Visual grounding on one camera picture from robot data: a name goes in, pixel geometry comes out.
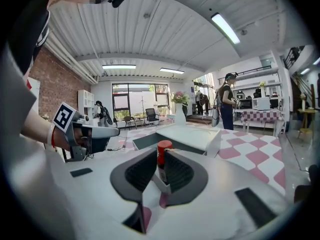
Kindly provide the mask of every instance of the red brick wall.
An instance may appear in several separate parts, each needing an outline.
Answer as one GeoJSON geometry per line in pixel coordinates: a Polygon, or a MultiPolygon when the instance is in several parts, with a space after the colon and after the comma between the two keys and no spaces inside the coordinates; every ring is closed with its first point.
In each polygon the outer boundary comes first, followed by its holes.
{"type": "Polygon", "coordinates": [[[48,49],[38,54],[29,77],[40,81],[39,115],[52,119],[61,102],[78,110],[78,90],[91,91],[91,85],[65,66],[48,49]]]}

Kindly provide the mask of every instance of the pink flowers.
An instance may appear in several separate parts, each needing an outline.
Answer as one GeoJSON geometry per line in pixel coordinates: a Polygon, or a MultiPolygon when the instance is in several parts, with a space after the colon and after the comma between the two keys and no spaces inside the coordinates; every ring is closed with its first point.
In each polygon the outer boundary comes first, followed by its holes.
{"type": "Polygon", "coordinates": [[[182,91],[177,91],[172,93],[171,101],[174,103],[187,103],[189,96],[182,91]]]}

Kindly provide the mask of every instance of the checkered tablecloth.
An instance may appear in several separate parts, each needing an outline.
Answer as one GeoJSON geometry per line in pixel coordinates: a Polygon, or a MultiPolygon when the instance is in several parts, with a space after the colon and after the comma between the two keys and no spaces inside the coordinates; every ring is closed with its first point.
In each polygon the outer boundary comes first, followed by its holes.
{"type": "MultiPolygon", "coordinates": [[[[187,125],[199,129],[211,128],[210,125],[199,123],[187,122],[187,125]]],[[[135,150],[133,140],[154,134],[160,127],[162,126],[129,131],[123,142],[125,152],[135,150]]],[[[241,166],[285,195],[285,165],[277,137],[223,129],[220,150],[215,158],[241,166]]]]}
{"type": "Polygon", "coordinates": [[[277,120],[282,120],[281,112],[277,109],[271,110],[246,110],[242,112],[241,121],[264,121],[264,122],[274,122],[277,120]]]}

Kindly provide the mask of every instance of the white vase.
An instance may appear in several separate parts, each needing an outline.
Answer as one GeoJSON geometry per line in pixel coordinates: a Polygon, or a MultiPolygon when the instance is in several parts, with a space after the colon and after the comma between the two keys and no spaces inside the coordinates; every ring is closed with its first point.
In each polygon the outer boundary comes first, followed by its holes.
{"type": "Polygon", "coordinates": [[[174,117],[174,123],[179,126],[185,126],[186,125],[186,117],[182,110],[182,103],[176,103],[175,104],[175,117],[174,117]]]}
{"type": "Polygon", "coordinates": [[[266,97],[266,89],[264,87],[261,87],[261,98],[266,97]]]}

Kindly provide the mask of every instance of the red bottle cap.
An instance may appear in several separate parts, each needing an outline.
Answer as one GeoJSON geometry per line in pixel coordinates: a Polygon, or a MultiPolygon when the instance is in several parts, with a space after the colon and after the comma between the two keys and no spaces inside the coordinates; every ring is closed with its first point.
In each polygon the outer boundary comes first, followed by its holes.
{"type": "Polygon", "coordinates": [[[165,149],[172,149],[172,142],[170,140],[161,140],[158,142],[158,152],[159,156],[165,155],[165,149]]]}

